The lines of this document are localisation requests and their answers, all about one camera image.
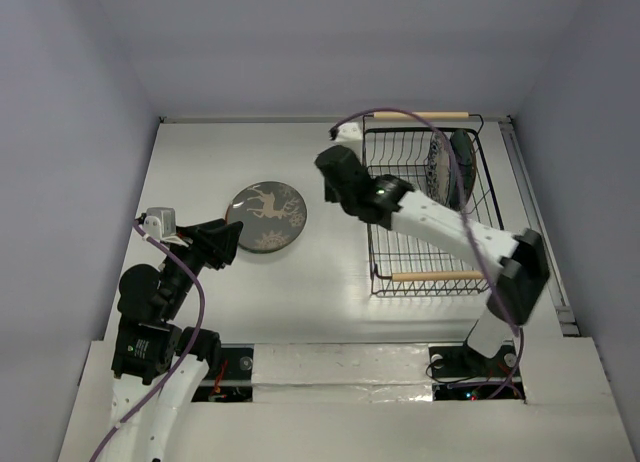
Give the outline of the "grey patterned plate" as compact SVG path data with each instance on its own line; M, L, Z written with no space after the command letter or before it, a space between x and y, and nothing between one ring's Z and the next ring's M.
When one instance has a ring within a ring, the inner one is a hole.
M426 162L426 193L447 208L454 208L455 177L452 172L449 152L443 138L432 134Z

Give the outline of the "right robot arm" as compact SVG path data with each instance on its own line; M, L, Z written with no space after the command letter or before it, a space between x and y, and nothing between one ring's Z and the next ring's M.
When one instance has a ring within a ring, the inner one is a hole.
M360 221L427 242L477 268L487 281L486 309L460 350L462 366L482 374L497 360L510 336L519 336L549 276L544 241L538 232L501 231L430 199L392 175L373 178L350 148L333 145L315 159L326 199Z

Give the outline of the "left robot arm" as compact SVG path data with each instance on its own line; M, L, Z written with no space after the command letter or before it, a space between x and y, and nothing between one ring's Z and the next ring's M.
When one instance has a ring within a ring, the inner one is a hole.
M198 276L234 261L242 223L179 226L174 210L155 207L133 229L164 260L120 277L110 429L94 461L166 460L200 383L224 369L219 334L202 326L206 297Z

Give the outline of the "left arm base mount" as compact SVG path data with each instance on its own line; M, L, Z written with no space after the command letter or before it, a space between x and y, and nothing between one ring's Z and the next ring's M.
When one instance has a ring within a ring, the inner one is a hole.
M237 403L253 399L253 345L223 345L219 370L196 389L193 402Z

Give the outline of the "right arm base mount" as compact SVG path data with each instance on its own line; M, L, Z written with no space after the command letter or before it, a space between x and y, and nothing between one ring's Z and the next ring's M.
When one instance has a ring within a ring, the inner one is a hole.
M521 400L525 389L518 367L520 351L503 344L492 358L477 355L462 344L431 344L425 369L433 400Z

